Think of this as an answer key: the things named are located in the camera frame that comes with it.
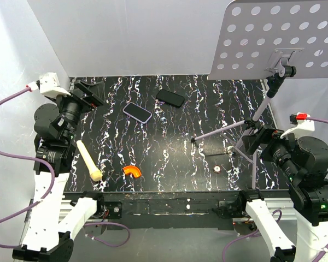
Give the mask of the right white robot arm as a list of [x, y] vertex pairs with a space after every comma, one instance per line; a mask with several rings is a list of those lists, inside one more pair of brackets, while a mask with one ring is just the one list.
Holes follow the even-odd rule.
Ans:
[[294, 130], [267, 127], [242, 140], [248, 153], [265, 145], [261, 159], [275, 163], [289, 181], [297, 219], [295, 245], [281, 237], [258, 189], [243, 190], [237, 198], [237, 212], [254, 220], [271, 261], [328, 261], [328, 145], [309, 135], [297, 137]]

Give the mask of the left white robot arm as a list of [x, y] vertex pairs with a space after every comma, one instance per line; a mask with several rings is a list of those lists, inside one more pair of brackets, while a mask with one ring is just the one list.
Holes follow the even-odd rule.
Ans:
[[76, 202], [69, 203], [72, 209], [65, 218], [59, 219], [76, 150], [73, 141], [78, 123], [82, 114], [104, 104], [95, 91], [105, 84], [77, 80], [71, 91], [45, 91], [45, 81], [39, 80], [37, 84], [51, 102], [34, 113], [35, 206], [26, 235], [13, 249], [12, 257], [22, 261], [69, 261], [78, 232], [89, 218], [100, 218], [106, 210], [101, 193], [85, 191]]

